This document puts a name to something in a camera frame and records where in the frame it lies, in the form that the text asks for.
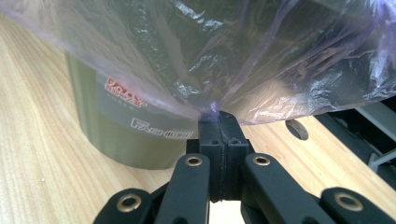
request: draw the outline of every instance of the cylindrical container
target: cylindrical container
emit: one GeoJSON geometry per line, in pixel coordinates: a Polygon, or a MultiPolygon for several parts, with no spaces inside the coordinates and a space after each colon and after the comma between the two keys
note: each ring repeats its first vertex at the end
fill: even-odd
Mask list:
{"type": "Polygon", "coordinates": [[[111,77],[69,55],[66,59],[81,129],[97,149],[142,169],[170,168],[184,154],[196,121],[148,105],[111,77]]]}

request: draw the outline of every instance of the plastic bag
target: plastic bag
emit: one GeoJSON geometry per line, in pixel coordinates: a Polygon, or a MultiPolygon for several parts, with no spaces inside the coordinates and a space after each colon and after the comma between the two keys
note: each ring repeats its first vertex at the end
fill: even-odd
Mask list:
{"type": "Polygon", "coordinates": [[[0,11],[187,119],[264,123],[396,92],[394,0],[0,0],[0,11]]]}

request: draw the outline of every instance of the wooden table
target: wooden table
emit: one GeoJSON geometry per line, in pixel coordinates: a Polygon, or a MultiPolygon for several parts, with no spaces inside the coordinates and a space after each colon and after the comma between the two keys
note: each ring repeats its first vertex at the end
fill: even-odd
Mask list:
{"type": "MultiPolygon", "coordinates": [[[[92,222],[114,193],[154,191],[169,180],[172,169],[138,170],[96,150],[78,126],[63,52],[1,15],[0,59],[0,223],[92,222]]],[[[283,121],[244,132],[308,192],[352,189],[396,219],[395,190],[314,118],[298,120],[306,141],[283,121]]],[[[235,213],[213,207],[213,223],[235,213]]]]}

